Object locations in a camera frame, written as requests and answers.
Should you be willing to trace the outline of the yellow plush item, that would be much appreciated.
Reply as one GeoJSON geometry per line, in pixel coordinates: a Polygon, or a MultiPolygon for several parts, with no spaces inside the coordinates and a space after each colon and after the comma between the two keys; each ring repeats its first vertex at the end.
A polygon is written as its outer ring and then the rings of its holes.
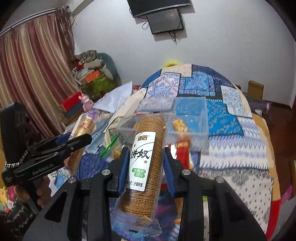
{"type": "Polygon", "coordinates": [[[180,65],[180,64],[181,63],[179,61],[176,61],[176,60],[168,60],[164,64],[163,68],[168,68],[168,67],[172,67],[172,66],[176,66],[176,65],[180,65]]]}

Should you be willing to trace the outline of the striped pink curtain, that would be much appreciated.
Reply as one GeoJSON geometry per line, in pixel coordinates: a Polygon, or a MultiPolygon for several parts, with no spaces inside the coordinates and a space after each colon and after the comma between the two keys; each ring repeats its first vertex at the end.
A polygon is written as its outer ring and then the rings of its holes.
{"type": "Polygon", "coordinates": [[[60,104],[78,90],[74,37],[65,6],[1,36],[1,106],[19,102],[43,136],[64,132],[60,104]]]}

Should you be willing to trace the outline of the grey plush toy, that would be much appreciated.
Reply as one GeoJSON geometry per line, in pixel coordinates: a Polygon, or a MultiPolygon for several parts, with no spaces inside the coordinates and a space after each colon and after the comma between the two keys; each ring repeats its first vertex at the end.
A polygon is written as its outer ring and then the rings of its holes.
{"type": "Polygon", "coordinates": [[[84,68],[98,69],[102,74],[105,74],[107,78],[114,80],[110,70],[107,68],[107,64],[103,59],[95,59],[89,63],[84,63],[84,68]]]}

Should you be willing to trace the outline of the large wall television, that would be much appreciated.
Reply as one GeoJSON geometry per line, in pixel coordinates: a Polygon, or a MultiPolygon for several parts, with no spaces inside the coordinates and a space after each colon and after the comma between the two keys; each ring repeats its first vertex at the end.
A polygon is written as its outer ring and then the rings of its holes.
{"type": "Polygon", "coordinates": [[[127,0],[133,17],[146,15],[162,9],[190,6],[190,0],[127,0]]]}

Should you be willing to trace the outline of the round brown biscuit roll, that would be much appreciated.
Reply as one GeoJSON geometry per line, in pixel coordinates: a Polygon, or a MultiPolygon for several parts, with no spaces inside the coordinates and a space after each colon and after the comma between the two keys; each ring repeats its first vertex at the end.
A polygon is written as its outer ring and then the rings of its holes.
{"type": "Polygon", "coordinates": [[[136,129],[131,148],[125,190],[111,214],[115,230],[145,237],[162,233],[155,217],[162,182],[166,135],[176,113],[147,113],[134,116],[136,129]]]}

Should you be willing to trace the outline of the red box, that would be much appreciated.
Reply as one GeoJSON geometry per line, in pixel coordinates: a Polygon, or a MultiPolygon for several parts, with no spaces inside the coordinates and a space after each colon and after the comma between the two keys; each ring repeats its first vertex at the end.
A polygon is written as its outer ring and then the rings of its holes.
{"type": "Polygon", "coordinates": [[[73,106],[75,106],[77,103],[81,102],[80,97],[82,96],[81,91],[77,91],[73,93],[70,97],[66,98],[64,101],[62,101],[59,105],[60,110],[66,112],[69,111],[73,106]]]}

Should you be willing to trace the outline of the orange box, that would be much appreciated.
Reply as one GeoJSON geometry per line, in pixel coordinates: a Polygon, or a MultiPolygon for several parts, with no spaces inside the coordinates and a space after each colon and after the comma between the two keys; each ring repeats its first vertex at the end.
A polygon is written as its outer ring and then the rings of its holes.
{"type": "Polygon", "coordinates": [[[82,76],[79,80],[79,83],[83,86],[88,85],[93,80],[98,78],[101,75],[99,70],[93,70],[92,72],[87,73],[86,75],[82,76]]]}

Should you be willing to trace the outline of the green patterned storage box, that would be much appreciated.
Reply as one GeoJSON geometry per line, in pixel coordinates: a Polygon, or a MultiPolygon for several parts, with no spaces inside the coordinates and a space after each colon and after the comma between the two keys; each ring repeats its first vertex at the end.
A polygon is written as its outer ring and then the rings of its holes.
{"type": "Polygon", "coordinates": [[[97,101],[116,87],[117,84],[114,80],[102,74],[89,84],[81,87],[81,91],[83,94],[88,95],[92,101],[97,101]]]}

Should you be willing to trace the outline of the green edged clear snack bag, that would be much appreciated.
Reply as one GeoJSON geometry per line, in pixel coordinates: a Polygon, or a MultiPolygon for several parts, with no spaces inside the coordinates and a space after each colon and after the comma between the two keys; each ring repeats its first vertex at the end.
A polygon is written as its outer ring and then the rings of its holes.
{"type": "Polygon", "coordinates": [[[114,146],[114,144],[116,143],[117,139],[118,139],[118,135],[116,135],[116,136],[112,139],[111,143],[110,143],[110,144],[107,146],[107,148],[101,153],[101,155],[100,155],[100,159],[104,158],[104,156],[107,155],[107,153],[111,150],[111,148],[112,148],[112,147],[114,146]]]}

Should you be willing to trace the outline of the pink plush toy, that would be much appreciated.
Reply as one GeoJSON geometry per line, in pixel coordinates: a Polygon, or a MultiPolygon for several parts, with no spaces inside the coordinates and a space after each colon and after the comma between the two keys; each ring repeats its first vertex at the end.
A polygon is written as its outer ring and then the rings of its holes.
{"type": "Polygon", "coordinates": [[[87,94],[81,94],[81,96],[79,96],[79,99],[83,105],[84,112],[88,112],[93,109],[94,102],[87,94]]]}

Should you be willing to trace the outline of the small wall monitor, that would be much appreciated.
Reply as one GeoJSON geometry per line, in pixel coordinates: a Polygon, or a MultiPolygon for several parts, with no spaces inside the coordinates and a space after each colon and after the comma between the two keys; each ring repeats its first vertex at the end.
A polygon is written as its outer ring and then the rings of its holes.
{"type": "Polygon", "coordinates": [[[178,9],[167,9],[147,15],[153,35],[183,30],[183,20],[178,9]]]}

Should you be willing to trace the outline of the clear plastic storage bin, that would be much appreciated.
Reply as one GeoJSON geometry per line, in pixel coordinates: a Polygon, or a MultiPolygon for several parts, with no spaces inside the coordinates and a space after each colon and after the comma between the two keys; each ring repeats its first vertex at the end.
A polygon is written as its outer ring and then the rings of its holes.
{"type": "Polygon", "coordinates": [[[122,118],[116,130],[132,144],[137,124],[145,115],[162,114],[166,120],[166,144],[189,141],[190,150],[207,152],[209,127],[205,97],[161,97],[140,101],[135,113],[122,118]]]}

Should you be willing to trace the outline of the red fried snack bag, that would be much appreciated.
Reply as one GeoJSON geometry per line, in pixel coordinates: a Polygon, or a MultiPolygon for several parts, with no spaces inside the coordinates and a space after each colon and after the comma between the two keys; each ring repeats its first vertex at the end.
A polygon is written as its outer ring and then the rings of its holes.
{"type": "Polygon", "coordinates": [[[170,145],[170,149],[172,151],[175,150],[175,158],[182,163],[184,169],[193,171],[194,164],[190,153],[190,137],[188,134],[189,129],[180,118],[175,119],[172,124],[174,131],[179,133],[180,140],[177,141],[173,146],[170,145]]]}

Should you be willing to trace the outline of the blue patchwork bed quilt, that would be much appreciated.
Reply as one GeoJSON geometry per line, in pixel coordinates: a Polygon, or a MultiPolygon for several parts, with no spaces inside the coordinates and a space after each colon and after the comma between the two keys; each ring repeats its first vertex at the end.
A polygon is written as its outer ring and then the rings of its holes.
{"type": "Polygon", "coordinates": [[[222,176],[247,205],[271,239],[280,211],[280,188],[266,121],[251,111],[243,93],[209,67],[174,65],[151,75],[135,93],[121,99],[110,113],[105,99],[87,146],[75,163],[50,175],[56,187],[67,178],[92,177],[103,170],[102,157],[112,140],[127,143],[119,127],[134,130],[136,114],[175,111],[191,134],[190,168],[205,178],[222,176]]]}

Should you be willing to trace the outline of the cardboard box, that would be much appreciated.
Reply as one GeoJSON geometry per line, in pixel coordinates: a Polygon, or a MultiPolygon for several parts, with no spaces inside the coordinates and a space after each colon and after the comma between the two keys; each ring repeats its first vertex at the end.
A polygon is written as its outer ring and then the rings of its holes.
{"type": "Polygon", "coordinates": [[[263,84],[258,83],[253,80],[248,81],[247,95],[249,97],[252,97],[253,99],[256,99],[257,101],[262,101],[263,91],[264,91],[263,84]]]}

